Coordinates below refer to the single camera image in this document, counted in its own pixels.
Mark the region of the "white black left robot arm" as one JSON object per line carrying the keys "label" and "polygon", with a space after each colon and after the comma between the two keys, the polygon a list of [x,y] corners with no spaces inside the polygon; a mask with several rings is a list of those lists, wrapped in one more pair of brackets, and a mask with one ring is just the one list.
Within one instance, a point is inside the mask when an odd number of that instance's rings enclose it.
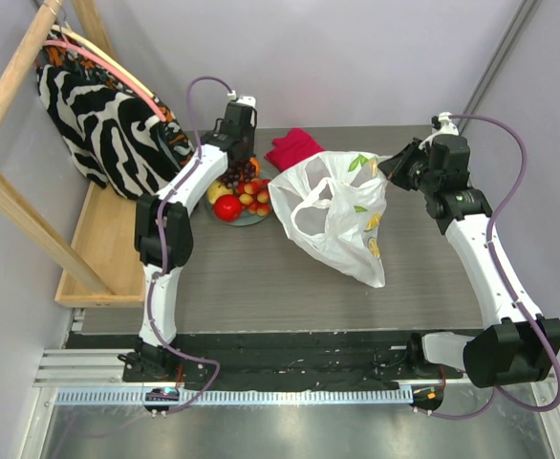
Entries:
{"label": "white black left robot arm", "polygon": [[144,269],[146,299],[135,350],[128,357],[156,381],[170,380],[180,359],[168,346],[177,335],[180,274],[193,252],[190,216],[216,179],[253,156],[256,125],[256,99],[234,98],[178,175],[156,194],[137,200],[135,248]]}

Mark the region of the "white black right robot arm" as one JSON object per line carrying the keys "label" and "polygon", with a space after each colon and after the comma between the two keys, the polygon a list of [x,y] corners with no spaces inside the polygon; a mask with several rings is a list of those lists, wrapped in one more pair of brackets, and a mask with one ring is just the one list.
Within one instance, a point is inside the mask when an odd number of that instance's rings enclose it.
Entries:
{"label": "white black right robot arm", "polygon": [[475,337],[424,334],[405,363],[419,378],[452,367],[480,388],[542,381],[560,350],[560,320],[544,317],[523,291],[489,226],[487,199],[469,184],[469,159],[466,138],[439,134],[412,140],[377,166],[393,185],[423,194],[427,213],[463,264],[484,326]]}

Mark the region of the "dark purple grape bunch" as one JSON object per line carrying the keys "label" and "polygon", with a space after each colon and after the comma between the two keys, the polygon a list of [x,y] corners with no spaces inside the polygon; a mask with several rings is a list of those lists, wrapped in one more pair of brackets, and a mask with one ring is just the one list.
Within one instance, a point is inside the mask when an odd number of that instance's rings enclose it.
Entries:
{"label": "dark purple grape bunch", "polygon": [[236,189],[239,184],[248,183],[254,178],[256,178],[254,166],[250,159],[250,161],[243,166],[236,167],[231,164],[226,172],[219,177],[219,181],[231,189]]}

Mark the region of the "white lemon print plastic bag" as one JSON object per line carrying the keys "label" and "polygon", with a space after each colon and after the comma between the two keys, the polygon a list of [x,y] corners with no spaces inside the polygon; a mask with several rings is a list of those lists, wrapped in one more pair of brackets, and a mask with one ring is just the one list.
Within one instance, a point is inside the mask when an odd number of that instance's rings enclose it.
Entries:
{"label": "white lemon print plastic bag", "polygon": [[385,156],[323,151],[268,185],[287,237],[315,260],[373,288],[385,286],[377,235],[387,207]]}

